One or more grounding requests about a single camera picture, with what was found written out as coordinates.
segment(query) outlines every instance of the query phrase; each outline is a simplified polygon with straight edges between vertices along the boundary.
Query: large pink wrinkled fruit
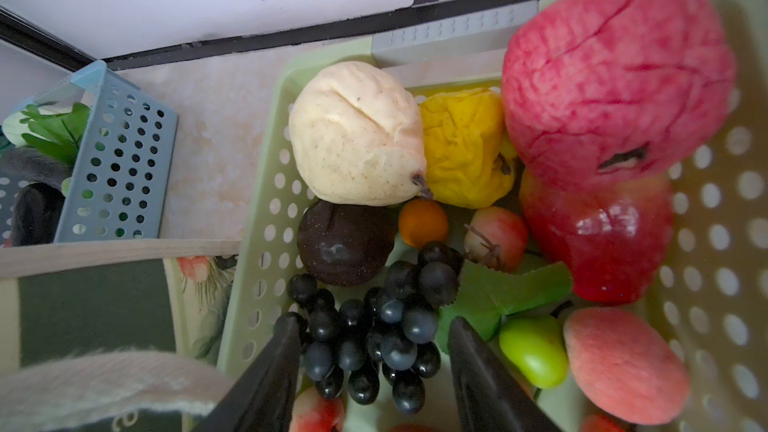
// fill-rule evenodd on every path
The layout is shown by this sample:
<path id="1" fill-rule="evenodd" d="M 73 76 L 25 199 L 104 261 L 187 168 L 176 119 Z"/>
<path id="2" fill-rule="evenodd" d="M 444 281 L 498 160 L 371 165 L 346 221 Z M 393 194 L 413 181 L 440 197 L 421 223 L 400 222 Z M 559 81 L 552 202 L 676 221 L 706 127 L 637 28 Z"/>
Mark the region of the large pink wrinkled fruit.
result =
<path id="1" fill-rule="evenodd" d="M 688 372 L 657 331 L 619 308 L 573 312 L 564 327 L 576 383 L 609 414 L 642 425 L 666 424 L 683 410 Z"/>
<path id="2" fill-rule="evenodd" d="M 536 177 L 600 188 L 691 155 L 723 124 L 735 78 L 709 0 L 559 0 L 509 41 L 507 129 Z"/>

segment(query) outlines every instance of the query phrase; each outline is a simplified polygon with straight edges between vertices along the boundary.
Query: wrinkled yellow fruit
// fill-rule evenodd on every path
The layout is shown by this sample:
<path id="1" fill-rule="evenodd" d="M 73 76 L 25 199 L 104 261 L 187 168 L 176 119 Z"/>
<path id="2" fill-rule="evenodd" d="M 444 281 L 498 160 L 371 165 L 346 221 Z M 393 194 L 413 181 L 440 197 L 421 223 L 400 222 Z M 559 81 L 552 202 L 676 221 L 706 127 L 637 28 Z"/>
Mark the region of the wrinkled yellow fruit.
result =
<path id="1" fill-rule="evenodd" d="M 489 89 L 438 93 L 421 104 L 421 111 L 427 183 L 435 200 L 483 208 L 512 190 L 510 168 L 517 154 L 499 94 Z"/>

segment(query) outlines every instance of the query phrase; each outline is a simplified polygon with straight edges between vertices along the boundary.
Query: hole in pink fruit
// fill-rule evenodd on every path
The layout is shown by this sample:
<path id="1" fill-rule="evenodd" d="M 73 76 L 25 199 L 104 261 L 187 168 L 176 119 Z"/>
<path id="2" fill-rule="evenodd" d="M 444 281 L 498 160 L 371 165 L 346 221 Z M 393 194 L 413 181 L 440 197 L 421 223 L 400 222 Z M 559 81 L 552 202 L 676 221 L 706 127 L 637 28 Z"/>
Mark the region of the hole in pink fruit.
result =
<path id="1" fill-rule="evenodd" d="M 598 170 L 605 170 L 606 168 L 632 168 L 635 167 L 638 162 L 643 160 L 648 155 L 649 142 L 646 142 L 643 146 L 637 149 L 629 150 L 628 152 L 622 152 L 609 158 L 605 162 L 598 166 Z"/>

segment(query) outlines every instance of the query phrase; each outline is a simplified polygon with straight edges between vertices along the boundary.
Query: small orange fruit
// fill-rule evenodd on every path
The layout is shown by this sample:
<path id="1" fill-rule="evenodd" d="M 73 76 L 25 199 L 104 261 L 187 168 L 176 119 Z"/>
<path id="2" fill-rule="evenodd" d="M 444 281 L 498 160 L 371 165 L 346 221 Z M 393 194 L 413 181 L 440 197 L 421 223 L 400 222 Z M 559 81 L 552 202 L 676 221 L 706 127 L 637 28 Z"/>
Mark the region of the small orange fruit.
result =
<path id="1" fill-rule="evenodd" d="M 405 204 L 398 226 L 402 240 L 419 249 L 432 240 L 448 238 L 448 215 L 434 200 L 414 198 Z"/>

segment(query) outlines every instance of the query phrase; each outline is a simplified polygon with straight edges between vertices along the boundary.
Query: pear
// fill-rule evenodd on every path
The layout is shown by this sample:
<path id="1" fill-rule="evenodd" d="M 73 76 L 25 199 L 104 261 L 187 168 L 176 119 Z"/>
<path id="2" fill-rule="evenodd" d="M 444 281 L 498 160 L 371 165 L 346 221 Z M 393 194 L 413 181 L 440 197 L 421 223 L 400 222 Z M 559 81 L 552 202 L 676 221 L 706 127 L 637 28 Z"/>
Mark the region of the pear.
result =
<path id="1" fill-rule="evenodd" d="M 316 196 L 360 206 L 430 196 L 421 113 L 388 73 L 364 62 L 323 69 L 288 124 L 296 168 Z"/>

